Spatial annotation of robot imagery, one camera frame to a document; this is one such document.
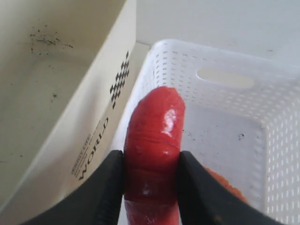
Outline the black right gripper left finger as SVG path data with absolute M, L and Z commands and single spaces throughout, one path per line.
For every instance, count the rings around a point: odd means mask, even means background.
M 123 153 L 111 151 L 74 192 L 27 225 L 116 225 L 123 195 Z

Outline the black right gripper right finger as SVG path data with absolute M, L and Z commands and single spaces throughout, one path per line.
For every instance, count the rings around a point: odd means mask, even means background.
M 188 151 L 180 153 L 177 198 L 184 225 L 279 225 L 235 197 Z

